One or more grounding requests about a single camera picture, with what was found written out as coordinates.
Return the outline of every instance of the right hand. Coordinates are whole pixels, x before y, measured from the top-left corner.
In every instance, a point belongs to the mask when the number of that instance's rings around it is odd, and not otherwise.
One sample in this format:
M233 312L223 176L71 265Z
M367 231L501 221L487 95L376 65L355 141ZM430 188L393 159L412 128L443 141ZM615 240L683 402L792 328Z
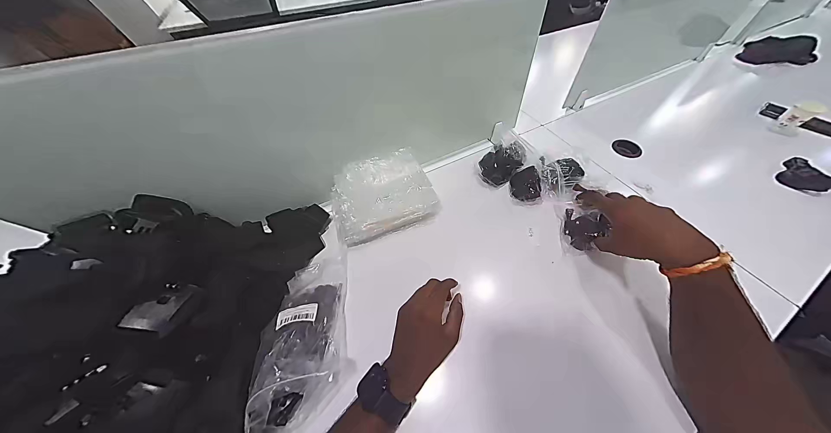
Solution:
M719 255L719 247L670 208L640 196L603 194L580 185L577 200L600 209L612 223L608 237L595 239L597 248L629 258L650 259L662 269L688 268Z
M390 391L401 402L412 402L459 342L464 315L461 294L451 298L457 285L454 279L430 279L398 310L392 351L384 367L390 375ZM446 301L451 301L451 308L442 323Z

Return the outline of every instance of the sticker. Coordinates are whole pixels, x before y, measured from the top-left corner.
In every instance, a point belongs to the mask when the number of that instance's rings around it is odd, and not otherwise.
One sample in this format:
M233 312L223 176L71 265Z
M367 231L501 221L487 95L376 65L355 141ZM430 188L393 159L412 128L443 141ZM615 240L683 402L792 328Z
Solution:
M296 321L311 321L317 317L317 303L307 303L299 307L289 308L288 310L280 311L277 314L277 327L275 330L285 326L290 322Z

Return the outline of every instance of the orange bracelet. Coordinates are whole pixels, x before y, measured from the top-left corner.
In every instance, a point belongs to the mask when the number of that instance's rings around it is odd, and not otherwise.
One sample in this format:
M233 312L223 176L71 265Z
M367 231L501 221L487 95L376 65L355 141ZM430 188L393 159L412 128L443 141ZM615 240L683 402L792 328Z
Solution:
M675 268L675 269L663 269L660 268L660 273L667 276L668 278L679 278L680 276L689 276L691 274L700 274L706 271L712 271L713 269L719 269L722 266L730 267L730 264L733 262L733 257L730 256L729 253L719 253L718 256L712 259L708 259L706 261L702 261L695 266L690 266L689 268Z

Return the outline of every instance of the desk surface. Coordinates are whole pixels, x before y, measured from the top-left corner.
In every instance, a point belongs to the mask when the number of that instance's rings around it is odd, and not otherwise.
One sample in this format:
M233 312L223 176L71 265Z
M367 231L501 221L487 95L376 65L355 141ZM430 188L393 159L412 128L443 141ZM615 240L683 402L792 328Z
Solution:
M542 432L553 421L562 431L693 431L652 342L662 332L666 343L666 322L645 323L628 290L649 289L667 319L666 279L640 261L564 254L553 207L516 205L507 186L485 186L475 174L482 155L428 173L437 217L349 249L348 350L358 368L304 431L323 433L351 402L361 375L389 354L396 311L430 278L460 282L464 327L402 433ZM324 255L334 248L325 238ZM651 336L650 324L664 329Z
M737 49L604 100L546 125L640 193L669 205L727 247L737 261L785 298L802 305L828 273L831 195L809 196L775 183L782 162L811 160L831 173L831 140L766 130L765 102L831 105L831 12L779 27L771 34L820 35L820 60L806 67L751 67ZM639 143L628 160L611 142Z

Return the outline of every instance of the black foam piece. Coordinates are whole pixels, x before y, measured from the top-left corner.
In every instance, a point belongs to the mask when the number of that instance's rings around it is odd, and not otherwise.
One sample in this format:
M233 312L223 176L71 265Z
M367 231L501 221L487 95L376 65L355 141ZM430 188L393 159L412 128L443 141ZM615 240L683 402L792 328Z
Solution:
M580 251L592 248L594 240L606 237L612 229L612 223L600 212L593 211L574 217L574 209L566 209L563 233L569 238L569 244Z
M782 163L785 170L776 173L777 182L798 191L824 193L831 189L831 176L818 170L808 160L792 157Z
M542 188L537 168L531 165L511 177L511 196L520 201L539 199Z
M500 144L496 151L485 154L479 161L479 168L484 181L493 186L502 186L524 162L525 147L514 141L507 146Z
M818 60L818 40L813 35L793 35L791 37L764 37L758 41L748 42L744 50L735 59L750 65L769 63L790 63L808 65Z

